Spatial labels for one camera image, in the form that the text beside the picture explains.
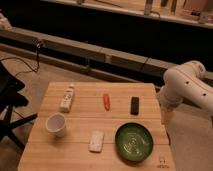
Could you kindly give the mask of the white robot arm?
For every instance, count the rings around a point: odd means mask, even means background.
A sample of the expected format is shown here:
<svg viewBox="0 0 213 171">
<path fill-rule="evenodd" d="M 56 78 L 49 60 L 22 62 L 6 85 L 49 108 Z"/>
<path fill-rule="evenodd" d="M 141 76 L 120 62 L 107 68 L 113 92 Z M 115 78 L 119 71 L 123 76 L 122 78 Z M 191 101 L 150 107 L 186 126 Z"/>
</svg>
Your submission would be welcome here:
<svg viewBox="0 0 213 171">
<path fill-rule="evenodd" d="M 186 98 L 213 115 L 213 87 L 204 83 L 206 69 L 199 61 L 189 61 L 164 72 L 164 85 L 157 94 L 161 123 L 167 125 L 173 110 Z"/>
</svg>

